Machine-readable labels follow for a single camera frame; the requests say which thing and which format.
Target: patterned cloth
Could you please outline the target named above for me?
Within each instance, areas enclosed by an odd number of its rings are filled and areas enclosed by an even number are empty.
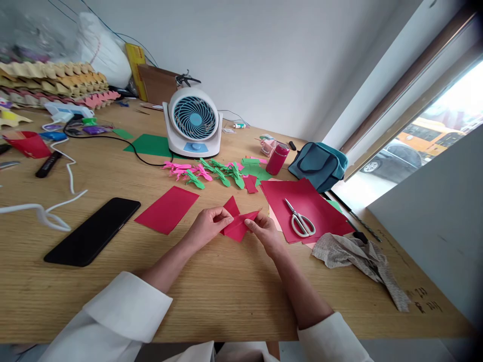
[[[356,238],[327,233],[317,241],[312,255],[323,260],[329,269],[355,265],[372,280],[386,286],[397,310],[409,312],[410,299],[397,284],[386,256],[372,241],[369,240],[367,244],[364,244]]]

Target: blue bag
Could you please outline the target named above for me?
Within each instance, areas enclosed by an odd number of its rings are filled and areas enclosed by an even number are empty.
[[[298,179],[306,178],[319,193],[328,191],[344,179],[347,156],[322,142],[309,142],[302,147],[288,170]]]

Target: car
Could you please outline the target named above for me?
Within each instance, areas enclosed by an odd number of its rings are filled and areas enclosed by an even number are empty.
[[[371,173],[398,184],[422,165],[423,160],[415,149],[393,139],[361,168],[361,172]]]

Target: fan grille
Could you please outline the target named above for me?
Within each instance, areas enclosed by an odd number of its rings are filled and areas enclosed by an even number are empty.
[[[175,106],[175,122],[180,131],[193,139],[209,137],[216,125],[215,113],[198,97],[184,97]]]

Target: school bus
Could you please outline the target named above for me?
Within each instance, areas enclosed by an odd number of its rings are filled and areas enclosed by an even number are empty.
[[[433,159],[463,136],[464,132],[448,128],[444,123],[419,117],[404,128],[396,139],[411,146],[423,157]]]

